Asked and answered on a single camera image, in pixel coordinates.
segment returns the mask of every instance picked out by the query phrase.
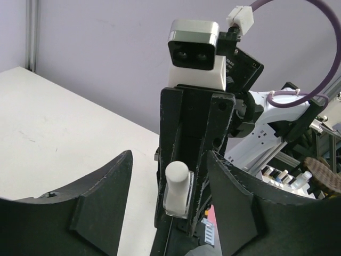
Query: white tabletop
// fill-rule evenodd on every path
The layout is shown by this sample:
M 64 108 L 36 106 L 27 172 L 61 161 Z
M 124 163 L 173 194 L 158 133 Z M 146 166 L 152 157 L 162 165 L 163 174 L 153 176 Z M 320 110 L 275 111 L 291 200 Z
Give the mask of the white tabletop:
M 158 135 L 23 68 L 0 73 L 0 196 L 38 197 L 133 152 L 119 256 L 149 255 Z

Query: black bracket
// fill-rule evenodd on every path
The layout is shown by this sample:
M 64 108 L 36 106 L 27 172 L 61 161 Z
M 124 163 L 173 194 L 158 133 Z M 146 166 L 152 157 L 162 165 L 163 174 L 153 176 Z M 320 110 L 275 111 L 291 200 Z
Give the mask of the black bracket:
M 132 166 L 125 151 L 40 198 L 0 199 L 0 255 L 117 255 Z
M 165 216 L 165 168 L 170 162 L 182 161 L 194 172 L 195 187 L 192 191 L 190 214 L 185 220 L 185 234 L 188 237 L 194 235 L 197 224 L 212 201 L 206 154 L 209 150 L 225 151 L 222 149 L 223 141 L 228 133 L 235 104 L 234 95 L 223 91 L 184 85 L 162 90 L 157 174 L 159 193 L 155 227 L 159 228 Z M 164 235 L 168 236 L 168 233 L 169 230 L 165 231 Z
M 293 83 L 286 83 L 282 89 L 291 88 L 297 89 Z M 316 100 L 311 99 L 309 101 L 310 106 L 307 111 L 296 121 L 279 121 L 270 124 L 270 126 L 276 131 L 277 137 L 282 137 L 284 141 L 290 143 L 297 140 L 302 134 L 309 128 L 309 125 L 314 121 L 319 113 L 323 110 L 323 106 Z

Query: purple cable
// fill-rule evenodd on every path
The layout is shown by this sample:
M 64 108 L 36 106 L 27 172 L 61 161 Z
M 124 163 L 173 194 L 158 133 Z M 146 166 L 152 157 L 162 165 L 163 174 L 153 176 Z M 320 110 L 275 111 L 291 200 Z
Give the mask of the purple cable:
M 273 0 L 256 0 L 255 2 L 253 2 L 253 4 L 251 4 L 252 10 L 256 11 L 258 8 L 262 7 L 264 4 L 267 4 L 269 2 L 271 2 Z M 300 104 L 302 104 L 303 102 L 312 99 L 313 97 L 323 97 L 323 98 L 328 98 L 325 95 L 320 95 L 319 93 L 330 83 L 330 81 L 333 79 L 333 77 L 335 76 L 340 63 L 341 63 L 341 25 L 340 22 L 337 18 L 337 16 L 335 15 L 334 11 L 322 0 L 306 0 L 309 3 L 315 5 L 317 8 L 319 8 L 329 19 L 330 23 L 332 24 L 333 28 L 334 28 L 334 32 L 335 32 L 335 36 L 336 36 L 336 54 L 335 54 L 335 58 L 334 61 L 332 63 L 332 66 L 328 72 L 328 74 L 326 75 L 326 77 L 323 79 L 323 81 L 319 84 L 319 86 L 317 86 L 312 92 L 307 93 L 307 94 L 301 94 L 301 95 L 305 95 L 303 98 L 291 102 L 291 103 L 285 103 L 285 104 L 279 104 L 279 103 L 275 103 L 272 101 L 272 96 L 268 97 L 268 101 L 271 105 L 275 106 L 274 104 L 276 104 L 275 107 L 277 108 L 291 108 L 291 107 L 295 107 L 298 106 Z
M 281 108 L 281 106 L 283 106 L 284 104 L 281 104 L 281 103 L 277 103 L 277 102 L 274 102 L 273 101 L 273 96 L 279 96 L 279 95 L 296 95 L 297 92 L 296 91 L 275 91 L 275 93 L 272 95 L 272 94 L 268 94 L 267 95 L 267 101 L 269 104 L 273 105 L 274 107 L 276 108 Z M 304 96 L 307 96 L 308 93 L 304 93 L 304 92 L 300 92 L 298 95 L 304 95 Z M 324 94 L 317 94 L 315 95 L 315 97 L 321 97 L 321 98 L 324 98 L 324 105 L 323 105 L 323 110 L 325 110 L 325 108 L 328 106 L 328 103 L 329 103 L 329 98 L 328 96 L 324 95 Z

